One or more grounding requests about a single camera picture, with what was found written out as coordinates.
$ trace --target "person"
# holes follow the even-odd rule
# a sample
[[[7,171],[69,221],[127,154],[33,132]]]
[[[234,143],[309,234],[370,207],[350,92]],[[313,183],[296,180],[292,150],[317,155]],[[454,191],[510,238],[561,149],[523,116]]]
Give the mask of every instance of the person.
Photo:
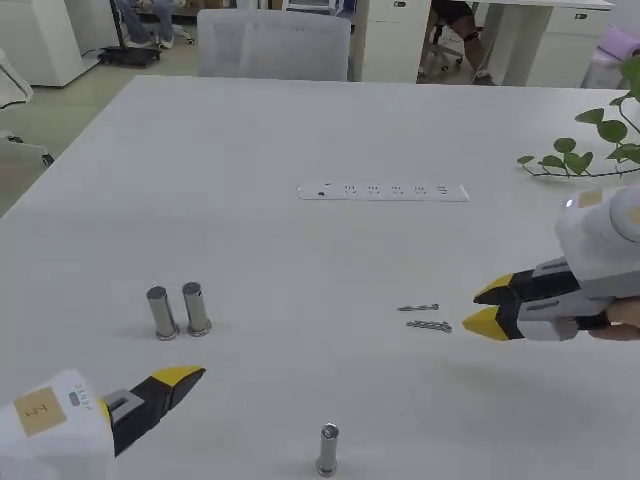
[[[127,30],[129,30],[130,40],[128,46],[148,48],[155,45],[154,39],[149,36],[142,24],[142,20],[140,20],[140,16],[134,9],[136,5],[140,4],[144,7],[150,6],[153,13],[160,20],[160,29],[158,31],[160,46],[166,49],[173,47],[173,12],[175,11],[175,6],[172,0],[115,0],[115,2],[122,13]]]
[[[640,340],[640,299],[619,300],[607,308],[607,318],[612,323],[604,330],[589,332],[603,340]]]
[[[422,45],[420,58],[420,74],[424,75],[424,65],[429,56],[431,45],[431,32],[438,20],[442,19],[464,42],[464,54],[474,71],[473,83],[475,85],[494,85],[491,75],[483,70],[485,61],[485,49],[480,41],[478,27],[473,16],[473,11],[466,2],[454,0],[432,0],[429,18],[427,19],[427,31]]]

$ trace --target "human hand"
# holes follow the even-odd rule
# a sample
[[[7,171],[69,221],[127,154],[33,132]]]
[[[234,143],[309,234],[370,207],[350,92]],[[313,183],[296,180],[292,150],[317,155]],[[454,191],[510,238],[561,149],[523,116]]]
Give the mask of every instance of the human hand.
[[[611,326],[604,330],[593,330],[592,337],[603,340],[640,340],[640,299],[619,300],[607,308]]]

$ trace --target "plant stem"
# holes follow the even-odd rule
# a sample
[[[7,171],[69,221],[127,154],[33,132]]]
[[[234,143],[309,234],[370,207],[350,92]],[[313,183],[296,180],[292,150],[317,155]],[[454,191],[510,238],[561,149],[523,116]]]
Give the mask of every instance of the plant stem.
[[[528,168],[525,168],[525,170],[529,173],[529,175],[531,175],[532,177],[562,177],[562,178],[567,178],[567,176],[563,173],[551,173],[547,170],[546,173],[534,173],[531,170],[529,170]],[[640,172],[640,167],[638,168],[633,168],[631,170],[625,170],[624,172],[610,172],[610,173],[596,173],[595,175],[592,173],[589,173],[588,175],[590,177],[610,177],[611,175],[624,175],[626,173],[633,173],[633,172]],[[571,177],[580,177],[581,175],[570,175]]]
[[[627,117],[624,112],[622,111],[622,104],[618,105],[618,111],[620,112],[620,116],[622,118],[624,118],[627,123],[629,125],[631,125],[631,127],[640,135],[640,129],[638,129],[638,127],[636,127],[635,123],[633,123],[631,120],[629,120],[629,117]]]

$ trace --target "green leaf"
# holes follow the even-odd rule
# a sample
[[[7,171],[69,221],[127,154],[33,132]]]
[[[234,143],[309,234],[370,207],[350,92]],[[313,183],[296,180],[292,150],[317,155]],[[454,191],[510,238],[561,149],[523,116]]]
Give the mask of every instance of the green leaf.
[[[576,175],[582,175],[582,172],[587,169],[589,163],[591,163],[591,160],[586,156],[581,157],[577,153],[571,152],[564,154],[564,164]]]
[[[620,66],[622,76],[633,83],[634,80],[640,78],[640,57],[634,56],[622,63]]]
[[[620,143],[627,133],[627,126],[619,120],[607,120],[598,124],[598,134],[609,143]]]
[[[539,164],[543,167],[564,168],[564,162],[555,155],[547,155]]]
[[[608,159],[621,160],[623,158],[626,158],[625,153],[622,150],[622,147],[618,147],[613,152],[611,152],[611,154],[607,157],[607,160]]]
[[[619,107],[620,105],[622,105],[622,102],[624,102],[627,98],[631,98],[631,97],[633,97],[633,94],[631,92],[627,92],[622,97],[614,98],[613,100],[611,100],[611,103],[609,105],[612,105],[614,107]]]
[[[631,95],[640,102],[640,77],[631,82]]]
[[[533,155],[525,155],[524,157],[520,157],[517,162],[520,165],[526,165],[527,163],[529,163],[531,160],[533,160],[535,157]]]
[[[640,163],[640,145],[625,143],[616,148],[607,158],[615,160],[629,159],[634,163]]]
[[[635,143],[626,143],[620,148],[624,152],[624,158],[628,158],[633,163],[640,163],[640,145]]]
[[[600,122],[602,122],[603,118],[604,108],[594,108],[593,110],[588,110],[578,115],[576,117],[576,122],[598,125]]]
[[[576,141],[573,138],[559,138],[553,143],[553,148],[560,153],[573,152],[576,148]]]
[[[587,152],[582,156],[582,160],[586,163],[586,166],[584,167],[584,169],[586,170],[587,168],[589,168],[589,165],[591,165],[591,162],[593,161],[593,152]]]

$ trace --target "white wall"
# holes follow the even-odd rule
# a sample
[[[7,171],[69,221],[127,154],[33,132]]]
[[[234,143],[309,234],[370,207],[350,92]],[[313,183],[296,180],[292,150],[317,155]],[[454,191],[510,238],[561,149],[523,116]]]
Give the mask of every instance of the white wall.
[[[640,0],[609,0],[615,3],[611,23],[622,30],[640,37]]]

